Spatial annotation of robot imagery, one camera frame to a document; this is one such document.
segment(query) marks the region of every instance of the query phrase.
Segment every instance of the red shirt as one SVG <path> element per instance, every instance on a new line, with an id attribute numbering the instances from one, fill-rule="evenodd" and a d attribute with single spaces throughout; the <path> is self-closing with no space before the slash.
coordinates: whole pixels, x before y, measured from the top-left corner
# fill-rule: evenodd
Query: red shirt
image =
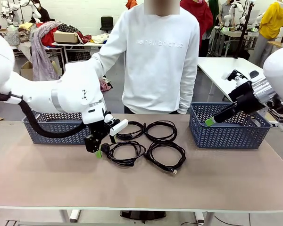
<path id="1" fill-rule="evenodd" d="M 180 6 L 193 14 L 199 22 L 200 26 L 200 47 L 201 38 L 204 32 L 213 26 L 213 15 L 208 7 L 208 4 L 203 0 L 202 3 L 194 0 L 182 0 Z"/>

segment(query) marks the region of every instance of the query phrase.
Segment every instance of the person in black clothing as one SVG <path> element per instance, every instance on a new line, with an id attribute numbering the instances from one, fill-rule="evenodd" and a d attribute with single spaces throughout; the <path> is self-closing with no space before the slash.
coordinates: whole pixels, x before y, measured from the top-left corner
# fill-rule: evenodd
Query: person in black clothing
<path id="1" fill-rule="evenodd" d="M 44 9 L 41 6 L 40 0 L 33 0 L 33 3 L 34 4 L 40 4 L 40 6 L 38 7 L 38 11 L 41 14 L 40 21 L 43 22 L 43 23 L 50 21 L 50 16 L 49 16 L 47 10 Z M 36 23 L 36 20 L 32 17 L 30 23 Z"/>

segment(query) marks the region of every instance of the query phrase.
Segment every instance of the perforated basket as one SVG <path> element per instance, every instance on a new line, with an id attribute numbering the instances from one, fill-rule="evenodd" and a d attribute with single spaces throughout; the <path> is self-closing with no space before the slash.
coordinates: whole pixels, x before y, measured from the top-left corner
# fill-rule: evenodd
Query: perforated basket
<path id="1" fill-rule="evenodd" d="M 39 125 L 48 132 L 62 133 L 67 132 L 82 123 L 82 116 L 80 113 L 62 113 L 62 114 L 47 114 L 36 113 L 36 119 Z M 39 135 L 34 131 L 29 124 L 28 119 L 23 118 L 22 122 L 34 144 L 46 145 L 84 145 L 84 137 L 90 135 L 88 128 L 85 128 L 75 135 L 66 138 L 47 138 Z"/>
<path id="2" fill-rule="evenodd" d="M 258 149 L 272 125 L 258 113 L 240 112 L 208 127 L 205 121 L 231 103 L 192 103 L 189 127 L 200 148 Z"/>

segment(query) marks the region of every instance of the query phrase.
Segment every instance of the black coiled cable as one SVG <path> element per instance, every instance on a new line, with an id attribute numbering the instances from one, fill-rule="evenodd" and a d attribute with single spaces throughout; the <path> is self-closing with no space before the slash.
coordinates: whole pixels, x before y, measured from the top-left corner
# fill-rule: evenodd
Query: black coiled cable
<path id="1" fill-rule="evenodd" d="M 125 146 L 125 145 L 133 146 L 136 156 L 134 158 L 130 158 L 130 159 L 116 159 L 114 157 L 114 151 L 118 147 Z M 131 166 L 131 167 L 134 166 L 135 161 L 139 157 L 144 155 L 145 152 L 146 152 L 146 148 L 136 141 L 124 141 L 124 142 L 120 142 L 120 143 L 117 143 L 117 144 L 104 143 L 104 144 L 102 144 L 100 150 L 103 153 L 105 153 L 105 155 L 107 156 L 108 159 L 115 162 L 116 164 L 121 165 L 121 166 Z"/>
<path id="2" fill-rule="evenodd" d="M 166 166 L 166 165 L 158 162 L 157 160 L 155 160 L 155 158 L 153 156 L 153 151 L 158 147 L 172 147 L 172 148 L 176 149 L 177 151 L 179 151 L 179 153 L 181 154 L 181 158 L 180 158 L 179 162 L 174 166 Z M 149 149 L 147 150 L 147 152 L 144 154 L 144 157 L 147 160 L 149 160 L 150 162 L 152 162 L 153 164 L 160 167 L 162 170 L 172 172 L 174 174 L 177 173 L 177 169 L 180 168 L 183 165 L 184 161 L 186 160 L 185 150 L 182 147 L 180 147 L 179 145 L 177 145 L 173 142 L 170 142 L 168 140 L 159 140 L 159 141 L 152 143 L 150 145 Z"/>
<path id="3" fill-rule="evenodd" d="M 152 135 L 149 134 L 149 129 L 151 129 L 154 126 L 167 126 L 170 127 L 173 130 L 173 133 L 166 136 L 166 137 L 154 137 Z M 153 142 L 156 141 L 160 141 L 160 140 L 168 140 L 168 141 L 174 141 L 177 137 L 177 128 L 175 126 L 175 124 L 171 121 L 156 121 L 154 123 L 151 123 L 150 125 L 148 125 L 145 129 L 145 135 L 147 136 L 147 138 Z"/>
<path id="4" fill-rule="evenodd" d="M 124 134 L 118 133 L 117 134 L 118 139 L 120 139 L 120 140 L 133 140 L 133 139 L 139 138 L 145 132 L 145 127 L 137 121 L 129 121 L 129 125 L 138 126 L 140 128 L 140 130 L 138 130 L 136 132 L 132 132 L 132 133 L 124 133 Z"/>

